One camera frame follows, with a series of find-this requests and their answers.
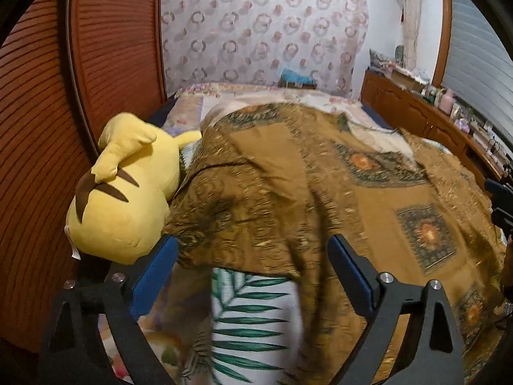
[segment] wooden dresser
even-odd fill
[[[475,175],[481,189],[484,190],[487,178],[501,180],[500,167],[472,137],[459,130],[442,111],[420,96],[402,90],[390,79],[367,71],[361,101],[372,107],[390,126],[447,147]]]

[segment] wooden wardrobe door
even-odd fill
[[[70,0],[71,64],[97,140],[121,111],[147,118],[166,100],[161,0]]]
[[[415,136],[424,137],[430,121],[432,121],[432,115],[429,107],[412,94],[406,94],[401,127]]]
[[[376,107],[381,92],[381,80],[379,78],[375,73],[366,71],[360,94],[361,102],[369,105],[375,111],[379,109]]]
[[[33,352],[74,274],[63,227],[91,166],[66,93],[64,7],[35,0],[0,48],[0,336]]]
[[[456,156],[460,156],[465,147],[465,139],[456,126],[451,127],[442,120],[430,125],[426,137],[441,143]]]

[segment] yellow plush toy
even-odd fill
[[[79,181],[65,231],[82,252],[132,264],[151,251],[180,182],[180,150],[199,140],[172,137],[130,113],[112,118],[99,138],[97,162]]]

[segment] window blind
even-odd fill
[[[513,61],[471,0],[452,0],[450,48],[442,84],[513,143]]]

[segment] bottle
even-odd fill
[[[452,112],[452,105],[454,104],[454,92],[448,88],[447,92],[443,95],[440,100],[440,104],[438,108],[442,110],[445,114],[450,115]]]
[[[452,110],[451,110],[451,114],[450,114],[452,121],[455,121],[458,118],[458,113],[460,112],[460,110],[461,110],[461,106],[457,102],[455,102],[452,105]]]

